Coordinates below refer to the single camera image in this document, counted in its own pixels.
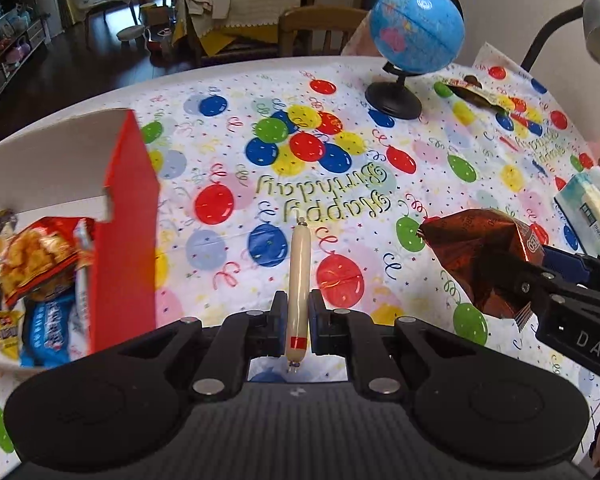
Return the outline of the pale sausage stick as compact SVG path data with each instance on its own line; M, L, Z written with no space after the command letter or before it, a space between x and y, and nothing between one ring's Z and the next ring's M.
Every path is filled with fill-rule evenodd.
M311 277L311 231L306 218L299 217L291 237L288 316L285 356L288 367L298 370L309 345L309 294Z

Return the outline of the shiny copper foil snack bag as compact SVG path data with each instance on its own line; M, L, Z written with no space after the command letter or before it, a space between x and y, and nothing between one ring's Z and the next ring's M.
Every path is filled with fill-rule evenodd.
M496 289L494 275L503 272L510 278L518 261L541 264L548 242L543 228L496 209L466 209L427 219L418 235L481 313L509 318L518 328L526 325L531 308L507 300Z

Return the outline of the blue chocolate snack packet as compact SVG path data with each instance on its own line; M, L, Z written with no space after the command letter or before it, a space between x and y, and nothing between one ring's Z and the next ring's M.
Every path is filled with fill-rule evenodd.
M74 290L45 301L26 298L21 341L22 366L51 368L87 356L88 337Z

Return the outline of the red popcorn snack bag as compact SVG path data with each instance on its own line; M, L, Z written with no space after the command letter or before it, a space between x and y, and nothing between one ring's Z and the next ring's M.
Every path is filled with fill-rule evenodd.
M94 260L95 220L88 217L44 217L9 242L0 264L4 306L21 299L45 301L76 281L76 272Z

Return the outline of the yellow snack packet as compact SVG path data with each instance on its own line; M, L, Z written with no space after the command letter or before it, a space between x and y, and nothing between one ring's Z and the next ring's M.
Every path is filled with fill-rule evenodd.
M20 322L23 312L18 310L0 311L0 351L11 360L17 361L20 352Z

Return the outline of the teal tissue pack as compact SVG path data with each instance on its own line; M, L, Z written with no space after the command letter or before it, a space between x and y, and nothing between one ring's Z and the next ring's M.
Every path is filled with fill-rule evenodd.
M600 256L600 166L573 176L555 202L566 217L582 250Z

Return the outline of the balloon birthday tablecloth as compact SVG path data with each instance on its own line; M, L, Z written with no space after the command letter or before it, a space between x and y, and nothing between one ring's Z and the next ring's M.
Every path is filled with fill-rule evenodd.
M495 207L572 240L553 203L583 142L546 129L551 164L483 113L415 81L412 122L377 117L365 88L376 58L281 58L190 70L70 106L0 142L0 209L21 224L90 214L129 230L156 216L155 321L195 315L207 326L266 308L288 285L294 220L309 218L311 283L332 307L389 322L408 313L550 370L578 386L589 422L600 378L492 321L415 230L434 214Z

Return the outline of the green gold snack wrapper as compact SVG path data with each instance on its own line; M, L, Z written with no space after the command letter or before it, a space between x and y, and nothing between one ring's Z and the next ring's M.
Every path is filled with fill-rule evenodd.
M472 84L464 79L440 78L440 84L448 87L458 98L486 110L509 113L516 110L514 101L508 96L501 96Z

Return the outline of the red and white cardboard box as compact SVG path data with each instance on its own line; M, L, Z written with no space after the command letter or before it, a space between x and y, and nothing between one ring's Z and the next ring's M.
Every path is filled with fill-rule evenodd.
M155 328L158 195L125 108L0 144L0 368L52 367Z

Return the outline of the blue desk globe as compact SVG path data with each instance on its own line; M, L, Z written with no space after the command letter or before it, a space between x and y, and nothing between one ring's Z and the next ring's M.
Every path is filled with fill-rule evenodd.
M377 0L368 17L370 36L386 60L384 71L396 77L370 84L368 104L393 118L419 118L422 103L405 79L442 70L460 54L465 41L460 0Z

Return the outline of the wooden chair with pink cloth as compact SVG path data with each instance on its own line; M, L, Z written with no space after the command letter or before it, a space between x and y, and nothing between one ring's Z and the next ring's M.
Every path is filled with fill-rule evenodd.
M278 56L376 56L370 11L347 6L300 6L278 20Z

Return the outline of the egg yolk pastry packet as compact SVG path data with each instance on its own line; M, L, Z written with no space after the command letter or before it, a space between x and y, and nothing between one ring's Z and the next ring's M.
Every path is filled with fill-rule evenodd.
M15 234L17 215L11 209L0 210L0 260Z

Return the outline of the sofa with cream cover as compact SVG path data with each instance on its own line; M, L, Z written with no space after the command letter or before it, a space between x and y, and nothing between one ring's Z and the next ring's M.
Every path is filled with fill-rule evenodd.
M278 21L301 0L176 0L172 44L216 55L239 39L278 43Z

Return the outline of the small white stool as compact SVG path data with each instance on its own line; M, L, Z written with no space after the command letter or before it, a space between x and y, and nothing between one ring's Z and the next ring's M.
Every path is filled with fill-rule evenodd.
M117 32L117 38L122 46L129 47L132 42L143 42L145 40L145 30L143 25L134 25L125 27Z

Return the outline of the long dark tv cabinet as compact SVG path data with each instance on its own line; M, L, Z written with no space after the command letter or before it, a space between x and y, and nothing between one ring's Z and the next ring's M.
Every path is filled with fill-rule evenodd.
M44 18L37 18L27 29L8 38L0 51L0 96L30 58L45 46L47 39Z

